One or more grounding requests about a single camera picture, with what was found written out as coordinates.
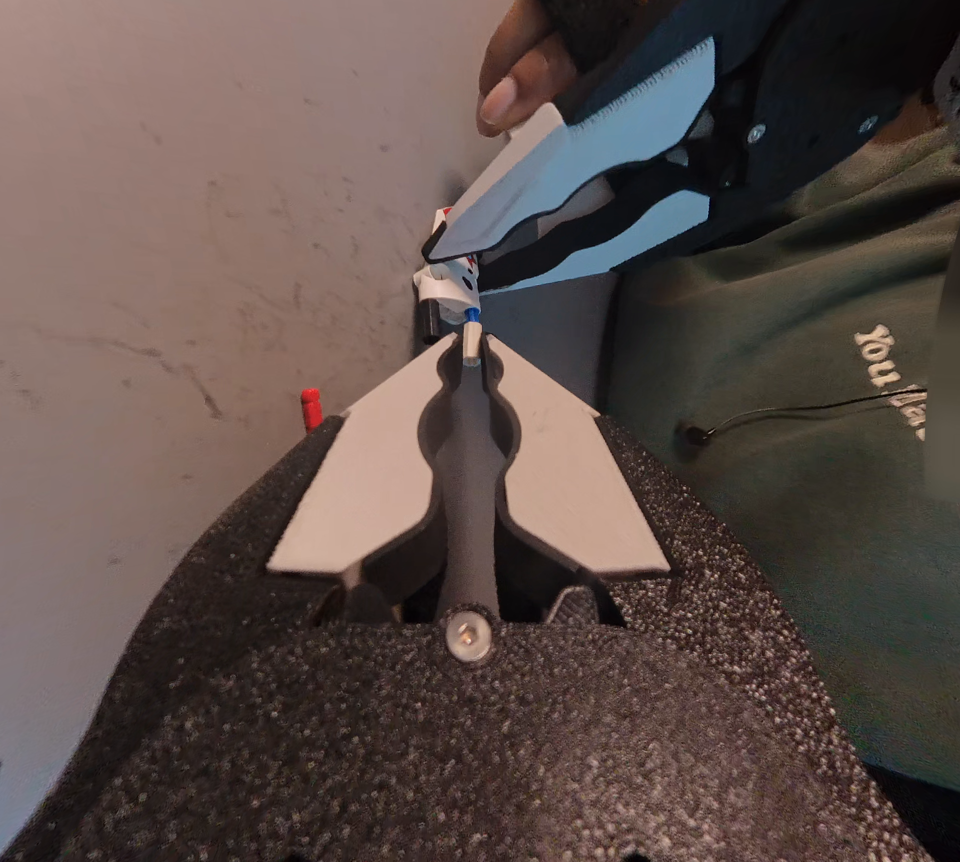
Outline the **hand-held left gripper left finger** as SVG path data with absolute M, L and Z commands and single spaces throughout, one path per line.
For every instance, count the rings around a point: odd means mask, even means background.
M 452 333 L 346 409 L 267 570 L 368 585 L 388 607 L 424 599 L 432 618 L 449 561 L 439 455 L 460 382 Z

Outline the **person's right forearm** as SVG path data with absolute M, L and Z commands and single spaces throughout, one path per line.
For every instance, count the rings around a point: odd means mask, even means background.
M 906 101 L 894 120 L 870 140 L 873 146 L 891 146 L 947 129 L 950 141 L 959 144 L 959 54 L 958 44 L 941 65 L 929 87 Z

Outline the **white spotted lego panel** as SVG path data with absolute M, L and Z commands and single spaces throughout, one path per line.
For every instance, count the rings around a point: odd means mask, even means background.
M 424 263 L 413 275 L 414 291 L 428 312 L 436 312 L 439 322 L 447 326 L 479 323 L 479 264 L 474 254 L 442 263 Z

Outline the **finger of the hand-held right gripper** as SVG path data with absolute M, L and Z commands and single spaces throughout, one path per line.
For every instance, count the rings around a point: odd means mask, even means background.
M 714 90 L 715 56 L 709 36 L 578 124 L 544 103 L 453 205 L 445 228 L 423 245 L 424 260 L 493 249 L 596 177 L 676 147 Z
M 711 198 L 686 168 L 648 168 L 601 207 L 482 263 L 482 293 L 606 274 L 704 223 Z

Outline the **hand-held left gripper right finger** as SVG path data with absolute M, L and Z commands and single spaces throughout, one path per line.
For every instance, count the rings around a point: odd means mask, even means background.
M 503 455 L 494 488 L 494 576 L 501 618 L 551 618 L 586 589 L 598 618 L 621 618 L 616 584 L 671 578 L 602 416 L 502 340 L 482 340 L 490 435 Z

